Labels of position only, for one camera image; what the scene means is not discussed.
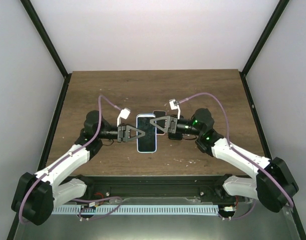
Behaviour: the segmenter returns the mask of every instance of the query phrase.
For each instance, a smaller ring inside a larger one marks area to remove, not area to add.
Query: metal floor
[[[239,205],[239,214],[248,206]],[[75,215],[52,215],[43,225],[20,226],[16,240],[298,240],[289,210],[272,213],[257,203],[246,218],[216,216],[114,215],[80,222]]]

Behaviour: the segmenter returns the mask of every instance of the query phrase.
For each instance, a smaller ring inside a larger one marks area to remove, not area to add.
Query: white cable tray
[[[117,205],[102,205],[95,210],[87,209],[83,215],[104,215]],[[76,215],[80,205],[62,205],[53,210],[54,215]],[[112,215],[201,215],[216,216],[217,205],[121,205]]]

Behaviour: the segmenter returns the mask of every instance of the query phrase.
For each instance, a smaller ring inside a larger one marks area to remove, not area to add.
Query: black bracket
[[[159,120],[165,120],[165,127],[161,127],[158,125],[156,122]],[[177,126],[177,117],[167,115],[167,116],[162,116],[162,117],[157,117],[149,120],[149,123],[153,125],[154,127],[157,127],[164,133],[170,133],[174,134],[176,133],[176,126]]]
[[[136,136],[131,136],[131,130],[136,131]],[[127,143],[129,141],[145,136],[145,132],[128,124],[121,124],[117,127],[117,142]]]
[[[215,143],[219,140],[224,138],[223,135],[219,134],[214,129],[208,131],[207,134],[201,135],[195,141],[197,148],[204,154],[208,154],[209,156],[213,157],[212,147]]]
[[[298,185],[282,159],[275,157],[265,170],[277,180],[291,198],[298,192]],[[282,192],[260,170],[256,175],[256,185],[258,200],[270,211],[277,213],[287,203]]]
[[[35,181],[36,176],[29,172],[21,176],[12,202],[13,211],[19,213],[23,199]],[[53,209],[53,188],[49,182],[40,181],[24,205],[23,217],[35,225],[41,225],[50,217]]]

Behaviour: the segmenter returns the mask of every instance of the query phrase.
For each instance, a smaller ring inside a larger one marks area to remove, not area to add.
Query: smartphone
[[[153,114],[158,118],[160,118],[161,116],[164,117],[166,116],[166,112],[165,111],[158,111],[155,110],[153,112]],[[164,128],[165,127],[165,121],[166,120],[158,120],[156,121],[156,124],[159,125],[160,127]],[[164,135],[165,133],[161,130],[161,129],[157,129],[157,135]]]
[[[154,153],[157,150],[156,127],[149,123],[154,118],[154,114],[138,114],[136,117],[136,128],[145,132],[145,136],[137,139],[139,153]]]

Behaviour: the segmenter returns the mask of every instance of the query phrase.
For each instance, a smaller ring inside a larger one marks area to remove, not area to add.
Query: wire
[[[237,210],[237,205],[238,205],[238,196],[235,196],[235,198],[236,198],[236,203],[235,203],[235,207],[236,207],[236,209],[235,209],[235,210]]]
[[[245,160],[247,160],[249,163],[251,163],[252,165],[254,165],[256,168],[258,168],[262,173],[264,173],[275,185],[276,187],[282,192],[282,194],[285,196],[285,198],[288,201],[289,207],[292,208],[294,207],[294,203],[292,201],[292,199],[290,198],[290,196],[287,194],[287,192],[282,188],[282,186],[272,177],[271,174],[269,174],[265,169],[263,169],[260,165],[258,165],[257,163],[253,162],[251,159],[249,159],[247,156],[245,156],[244,154],[240,153],[238,150],[236,150],[232,145],[231,145],[231,141],[229,140],[229,125],[228,125],[228,118],[226,115],[226,112],[224,110],[223,105],[220,103],[220,101],[213,95],[210,93],[206,93],[206,92],[201,92],[201,93],[197,93],[194,94],[188,98],[185,98],[181,101],[179,101],[179,103],[184,103],[194,97],[200,96],[200,95],[208,95],[210,97],[212,97],[213,99],[215,99],[215,101],[217,101],[217,103],[219,104],[220,108],[222,109],[222,112],[224,114],[225,117],[225,121],[226,121],[226,139],[227,139],[227,143],[228,145],[231,147],[231,149],[238,155],[240,155],[242,158],[244,158]]]
[[[75,151],[72,152],[72,154],[74,155],[75,153],[77,153],[79,150],[87,147],[89,144],[91,144],[97,137],[98,133],[99,133],[99,130],[101,128],[101,123],[102,123],[102,105],[101,105],[101,98],[105,99],[111,106],[113,106],[114,108],[118,109],[119,111],[121,111],[122,109],[116,105],[114,105],[111,101],[109,101],[105,96],[103,95],[100,95],[98,97],[98,110],[99,110],[99,122],[98,122],[98,127],[97,127],[97,130],[94,134],[94,136],[87,142],[85,143],[84,145],[82,145],[80,148],[76,149]],[[69,158],[70,155],[67,154],[66,156],[64,156],[61,160],[59,160],[56,164],[54,164],[51,168],[48,169],[48,173],[50,173],[52,170],[54,170],[59,164],[61,164],[63,161],[65,161],[67,158]],[[42,174],[40,176],[40,178],[38,178],[34,183],[33,185],[28,189],[27,193],[25,194],[24,198],[23,198],[23,201],[22,201],[22,204],[19,208],[19,222],[21,224],[27,224],[29,223],[29,221],[25,221],[24,218],[23,218],[23,210],[24,210],[24,206],[25,206],[25,203],[29,197],[29,195],[32,193],[33,189],[37,186],[37,184],[45,177],[47,176],[46,173]]]
[[[252,207],[251,207],[251,209],[249,210],[249,211],[247,211],[245,214],[243,214],[242,216],[238,216],[238,217],[234,217],[234,218],[229,218],[229,220],[239,220],[239,219],[242,219],[242,218],[244,218],[244,217],[246,217],[246,216],[248,216],[253,210],[254,210],[254,208],[255,208],[255,205],[256,205],[256,200],[255,199],[253,199],[253,201],[254,201],[254,203],[253,203],[253,205],[252,205]],[[219,213],[218,213],[218,216],[221,218],[221,219],[225,219],[223,216],[221,216]]]
[[[103,144],[103,146],[111,146],[113,143],[114,143],[114,140],[113,139],[109,139],[108,142],[111,142],[111,144]]]
[[[189,141],[190,141],[190,140],[196,140],[196,139],[197,139],[197,136],[192,137],[191,139],[190,139],[190,138],[188,138],[188,139],[187,139],[187,138],[184,138],[184,136],[183,136],[183,139],[184,139],[184,140],[189,140]]]
[[[104,198],[104,195],[103,194],[101,194],[100,192],[97,192],[97,193],[95,193],[94,194],[94,196],[101,196],[102,197],[102,199]]]
[[[92,217],[90,218],[89,220],[96,220],[96,219],[102,219],[106,216],[109,216],[110,214],[112,214],[113,212],[115,212],[117,209],[120,208],[120,206],[122,205],[122,198],[119,197],[119,196],[111,196],[111,197],[107,197],[107,198],[102,198],[102,199],[97,199],[97,200],[82,200],[82,199],[73,199],[73,201],[76,201],[76,202],[81,202],[81,203],[93,203],[93,202],[103,202],[103,201],[106,201],[106,200],[111,200],[111,199],[118,199],[118,200],[121,200],[121,202],[117,205],[117,207],[115,207],[113,210],[111,210],[109,213],[105,214],[105,215],[102,215],[102,216],[99,216],[99,217]],[[81,218],[81,213],[87,209],[92,209],[91,207],[87,207],[87,208],[84,208],[82,209],[79,213],[78,213],[78,216]]]

